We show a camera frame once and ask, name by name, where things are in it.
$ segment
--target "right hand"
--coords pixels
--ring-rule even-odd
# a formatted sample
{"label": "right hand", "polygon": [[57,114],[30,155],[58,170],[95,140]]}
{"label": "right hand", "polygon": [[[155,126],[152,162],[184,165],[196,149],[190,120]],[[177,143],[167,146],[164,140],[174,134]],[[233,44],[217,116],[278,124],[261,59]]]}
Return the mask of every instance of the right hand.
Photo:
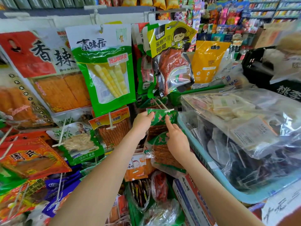
{"label": "right hand", "polygon": [[166,135],[169,137],[167,141],[168,150],[183,165],[186,157],[191,154],[188,139],[177,124],[170,122],[168,115],[166,115],[165,121],[168,128]]}

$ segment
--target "hand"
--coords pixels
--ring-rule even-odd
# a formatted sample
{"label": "hand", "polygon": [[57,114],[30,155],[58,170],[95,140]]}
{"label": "hand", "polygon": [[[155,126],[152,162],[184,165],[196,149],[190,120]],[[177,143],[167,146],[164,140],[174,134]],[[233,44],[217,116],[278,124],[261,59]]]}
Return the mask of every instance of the hand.
{"label": "hand", "polygon": [[168,115],[165,117],[165,122],[168,128],[168,133],[166,135],[169,137],[169,140],[167,141],[168,150],[173,157],[184,166],[185,159],[192,153],[190,152],[188,139],[177,124],[172,124],[170,122]]}
{"label": "hand", "polygon": [[148,114],[148,112],[143,112],[139,113],[135,118],[132,130],[138,135],[140,140],[145,137],[145,133],[150,128],[154,115],[154,112],[151,112],[150,114]]}

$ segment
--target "yellow snack package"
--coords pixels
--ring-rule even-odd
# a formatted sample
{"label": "yellow snack package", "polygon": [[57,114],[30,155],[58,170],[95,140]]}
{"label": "yellow snack package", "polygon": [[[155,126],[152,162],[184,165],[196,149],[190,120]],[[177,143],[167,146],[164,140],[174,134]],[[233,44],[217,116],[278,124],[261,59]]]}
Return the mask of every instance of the yellow snack package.
{"label": "yellow snack package", "polygon": [[208,86],[216,74],[225,51],[231,43],[218,41],[197,41],[191,62],[194,74],[193,89]]}
{"label": "yellow snack package", "polygon": [[123,0],[122,6],[136,6],[137,0]]}
{"label": "yellow snack package", "polygon": [[178,9],[179,2],[178,0],[165,0],[166,9]]}
{"label": "yellow snack package", "polygon": [[165,0],[153,0],[153,6],[166,10]]}
{"label": "yellow snack package", "polygon": [[153,6],[153,0],[140,0],[142,6]]}

